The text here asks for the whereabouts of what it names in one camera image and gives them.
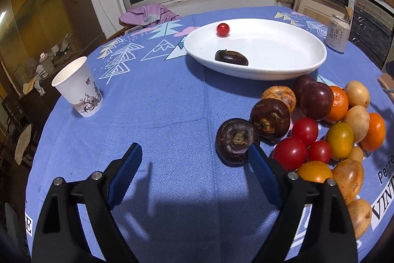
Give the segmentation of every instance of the cardboard box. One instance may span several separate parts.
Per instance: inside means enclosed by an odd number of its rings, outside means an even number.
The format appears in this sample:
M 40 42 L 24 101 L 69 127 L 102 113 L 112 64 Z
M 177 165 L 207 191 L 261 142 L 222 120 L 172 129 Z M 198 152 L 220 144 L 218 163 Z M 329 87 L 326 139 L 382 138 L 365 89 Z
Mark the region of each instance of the cardboard box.
M 383 74 L 381 77 L 379 77 L 378 82 L 380 86 L 385 89 L 385 90 L 394 90 L 394 80 L 389 74 Z M 394 93 L 391 92 L 386 92 L 387 95 L 389 96 L 390 100 L 394 104 Z
M 293 9 L 328 26 L 331 16 L 338 15 L 349 22 L 353 19 L 353 9 L 330 0 L 295 0 Z

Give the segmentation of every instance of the tangerine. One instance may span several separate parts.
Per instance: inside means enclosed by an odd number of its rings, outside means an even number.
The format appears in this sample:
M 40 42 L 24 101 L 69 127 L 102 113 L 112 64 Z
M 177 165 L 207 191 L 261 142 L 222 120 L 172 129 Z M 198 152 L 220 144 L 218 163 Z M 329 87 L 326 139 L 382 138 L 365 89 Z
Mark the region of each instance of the tangerine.
M 377 150 L 386 138 L 385 121 L 378 113 L 370 113 L 370 125 L 367 136 L 360 142 L 364 151 L 373 152 Z
M 345 91 L 338 86 L 330 86 L 334 93 L 334 102 L 329 114 L 324 118 L 327 123 L 335 124 L 341 121 L 349 109 L 349 100 Z

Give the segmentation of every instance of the table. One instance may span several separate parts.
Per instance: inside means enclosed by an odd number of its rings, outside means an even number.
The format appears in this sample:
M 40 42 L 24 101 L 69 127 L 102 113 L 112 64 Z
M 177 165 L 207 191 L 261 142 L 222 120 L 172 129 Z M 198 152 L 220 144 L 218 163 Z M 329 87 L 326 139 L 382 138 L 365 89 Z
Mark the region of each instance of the table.
M 120 158 L 133 142 L 142 164 L 125 199 L 112 214 L 136 257 L 144 262 L 250 262 L 277 211 L 249 166 L 230 168 L 218 159 L 214 138 L 232 117 L 249 118 L 272 85 L 219 74 L 186 55 L 185 36 L 196 27 L 232 18 L 265 18 L 304 28 L 321 40 L 327 28 L 284 7 L 237 8 L 184 17 L 145 28 L 99 47 L 89 57 L 104 97 L 101 110 L 82 118 L 61 97 L 42 134 L 26 189 L 26 230 L 32 249 L 40 209 L 53 179 L 86 179 Z M 381 90 L 381 71 L 350 42 L 344 54 L 328 49 L 312 74 L 344 87 L 359 80 L 371 92 L 369 111 L 386 120 L 384 145 L 363 162 L 359 196 L 374 206 L 372 225 L 357 242 L 359 260 L 374 246 L 394 212 L 394 106 Z M 320 137 L 326 132 L 321 127 Z M 262 144 L 267 154 L 272 147 Z M 102 258 L 87 218 L 80 215 L 92 253 Z M 288 257 L 297 254 L 309 219 L 306 207 Z

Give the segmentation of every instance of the white can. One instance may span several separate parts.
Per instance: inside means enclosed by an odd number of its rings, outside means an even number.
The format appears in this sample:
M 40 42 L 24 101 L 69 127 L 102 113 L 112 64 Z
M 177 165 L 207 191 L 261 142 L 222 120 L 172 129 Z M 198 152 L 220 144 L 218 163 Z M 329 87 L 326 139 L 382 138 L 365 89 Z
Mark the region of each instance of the white can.
M 350 23 L 338 15 L 332 15 L 326 36 L 326 45 L 344 53 L 350 35 Z

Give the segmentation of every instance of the red tomato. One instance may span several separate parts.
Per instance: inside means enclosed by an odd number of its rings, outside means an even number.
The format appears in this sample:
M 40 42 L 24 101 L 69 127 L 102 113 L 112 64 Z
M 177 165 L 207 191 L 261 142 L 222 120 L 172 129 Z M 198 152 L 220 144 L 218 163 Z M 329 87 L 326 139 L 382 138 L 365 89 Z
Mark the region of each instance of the red tomato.
M 272 158 L 277 160 L 288 172 L 295 171 L 307 158 L 305 144 L 295 137 L 288 137 L 276 145 Z
M 317 141 L 312 143 L 308 148 L 307 160 L 309 161 L 320 161 L 328 163 L 331 159 L 331 147 L 330 144 L 325 141 Z
M 230 26 L 228 26 L 226 23 L 220 23 L 216 27 L 216 31 L 219 36 L 227 36 L 230 32 Z
M 316 141 L 318 134 L 318 123 L 308 117 L 298 120 L 292 128 L 292 136 L 303 141 L 306 147 Z

